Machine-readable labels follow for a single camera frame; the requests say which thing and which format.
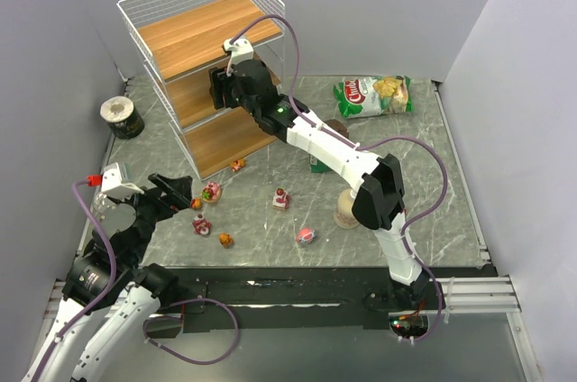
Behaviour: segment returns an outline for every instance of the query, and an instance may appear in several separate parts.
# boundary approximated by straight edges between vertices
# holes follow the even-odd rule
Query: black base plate
[[[241,328],[302,328],[362,326],[389,328],[399,307],[392,294],[389,269],[381,268],[170,268],[179,277],[180,297],[199,295],[231,307]],[[439,278],[496,277],[483,268],[432,268]],[[426,288],[425,309],[436,309],[432,283]],[[175,313],[171,308],[167,313]],[[187,305],[184,332],[233,327],[230,316],[214,305]]]

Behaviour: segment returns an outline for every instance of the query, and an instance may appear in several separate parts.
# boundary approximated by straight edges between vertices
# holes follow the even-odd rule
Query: white bracket
[[[444,303],[446,308],[444,309],[444,319],[443,322],[445,324],[449,323],[449,316],[451,315],[451,298],[453,297],[453,285],[454,285],[454,277],[451,277],[449,280],[449,286],[447,287],[447,293],[444,296]]]
[[[226,53],[231,54],[231,58],[228,60],[228,65],[226,66],[226,75],[228,77],[233,74],[233,65],[247,59],[252,59],[254,56],[254,49],[252,48],[251,42],[248,41],[244,35],[235,41],[234,44],[231,44],[230,38],[225,40],[223,49]]]
[[[438,278],[443,289],[447,314],[518,313],[521,311],[509,277]],[[422,310],[420,314],[436,314]],[[411,314],[412,310],[389,313],[389,316]]]
[[[124,163],[112,163],[104,168],[100,193],[122,200],[144,191],[131,182]]]
[[[531,343],[521,313],[507,313],[507,318],[525,378],[531,382],[543,382],[544,378],[533,350],[533,343]]]

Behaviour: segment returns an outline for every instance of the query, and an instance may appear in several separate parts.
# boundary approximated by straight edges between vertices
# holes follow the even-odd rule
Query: small bottle
[[[344,190],[336,201],[334,222],[343,229],[354,229],[359,225],[353,215],[353,202],[353,191],[350,188]]]

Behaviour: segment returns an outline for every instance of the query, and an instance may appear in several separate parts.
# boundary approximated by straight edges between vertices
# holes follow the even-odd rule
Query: tape roll
[[[136,106],[125,96],[114,96],[104,101],[100,106],[100,116],[118,139],[131,139],[144,130],[144,121]]]
[[[353,203],[350,188],[344,190],[336,201],[333,218],[334,222],[343,229],[354,229],[359,225],[353,215]]]

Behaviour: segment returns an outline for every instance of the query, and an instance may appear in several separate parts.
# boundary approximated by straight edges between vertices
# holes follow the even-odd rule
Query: bag of chips
[[[331,129],[335,132],[338,132],[345,138],[349,138],[349,131],[346,129],[346,126],[343,123],[339,123],[336,119],[329,119],[325,121],[325,124],[328,125]],[[310,162],[310,171],[313,173],[323,173],[328,172],[331,170],[324,162],[312,155],[309,156]]]
[[[413,110],[404,76],[361,77],[334,85],[333,93],[345,118],[403,114]]]

